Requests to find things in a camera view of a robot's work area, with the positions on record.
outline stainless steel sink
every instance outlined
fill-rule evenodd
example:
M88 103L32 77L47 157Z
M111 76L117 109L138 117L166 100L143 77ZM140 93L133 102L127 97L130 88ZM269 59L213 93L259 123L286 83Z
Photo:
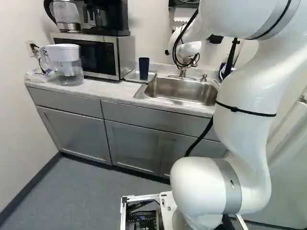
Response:
M142 85L134 98L189 106L214 106L218 84L185 78L157 77Z

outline gray carpet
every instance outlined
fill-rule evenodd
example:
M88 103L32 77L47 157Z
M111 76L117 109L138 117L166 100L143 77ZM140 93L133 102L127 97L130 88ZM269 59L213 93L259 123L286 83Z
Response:
M119 230L120 198L170 186L61 158L0 230Z

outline blue cup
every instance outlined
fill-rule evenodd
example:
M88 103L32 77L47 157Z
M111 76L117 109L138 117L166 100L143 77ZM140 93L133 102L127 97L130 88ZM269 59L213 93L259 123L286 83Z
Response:
M139 70L140 70L140 79L143 81L148 80L148 70L149 70L149 58L140 57L139 58Z

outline wall outlet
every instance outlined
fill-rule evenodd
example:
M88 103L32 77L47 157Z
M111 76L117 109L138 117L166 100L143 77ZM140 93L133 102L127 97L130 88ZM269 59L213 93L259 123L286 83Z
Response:
M32 49L31 46L30 46L31 43L35 44L34 41L26 41L26 42L25 42L25 45L26 45L26 47L27 47L29 56L30 56L30 57L34 57L38 52L37 52L37 51L34 51L34 52L33 52L33 49Z

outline gray ring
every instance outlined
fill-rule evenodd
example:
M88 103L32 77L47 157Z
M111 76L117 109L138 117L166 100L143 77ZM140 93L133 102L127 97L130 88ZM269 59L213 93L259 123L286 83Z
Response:
M264 23L264 25L258 31L256 31L252 36L250 36L246 39L252 40L256 37L261 36L266 31L268 31L277 22L279 17L282 15L284 9L287 6L287 3L288 3L288 0L279 0L277 5L274 8L272 14L267 19L267 21Z
M226 204L223 214L235 214L242 205L242 191L238 176L233 167L224 159L212 159L219 167L225 187L226 187Z

